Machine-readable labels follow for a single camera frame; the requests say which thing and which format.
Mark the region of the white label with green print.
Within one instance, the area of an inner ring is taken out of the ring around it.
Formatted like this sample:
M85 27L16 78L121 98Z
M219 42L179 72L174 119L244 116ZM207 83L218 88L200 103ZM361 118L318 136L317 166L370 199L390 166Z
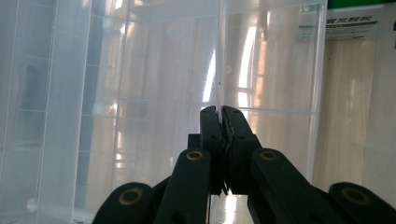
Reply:
M326 39L372 39L389 17L390 12L385 8L329 10L326 19Z

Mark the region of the clear plastic storage box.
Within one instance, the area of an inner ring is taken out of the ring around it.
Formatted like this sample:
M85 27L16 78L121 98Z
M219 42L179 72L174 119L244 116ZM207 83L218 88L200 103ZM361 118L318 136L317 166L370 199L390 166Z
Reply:
M326 37L313 183L360 184L396 207L396 2L364 35Z
M0 224L90 224L208 106L314 170L328 0L0 0Z

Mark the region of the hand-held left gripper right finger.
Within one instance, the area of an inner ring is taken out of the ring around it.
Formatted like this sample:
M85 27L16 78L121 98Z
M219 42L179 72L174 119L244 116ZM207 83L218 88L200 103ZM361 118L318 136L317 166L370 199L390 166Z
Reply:
M225 105L221 111L226 140L225 183L232 194L247 195L252 179L252 153L262 145L240 110Z

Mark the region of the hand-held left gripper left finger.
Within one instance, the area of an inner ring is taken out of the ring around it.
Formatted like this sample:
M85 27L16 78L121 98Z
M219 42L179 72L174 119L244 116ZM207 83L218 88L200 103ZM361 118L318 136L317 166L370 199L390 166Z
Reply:
M200 111L201 148L211 155L211 193L220 195L224 189L223 135L214 105Z

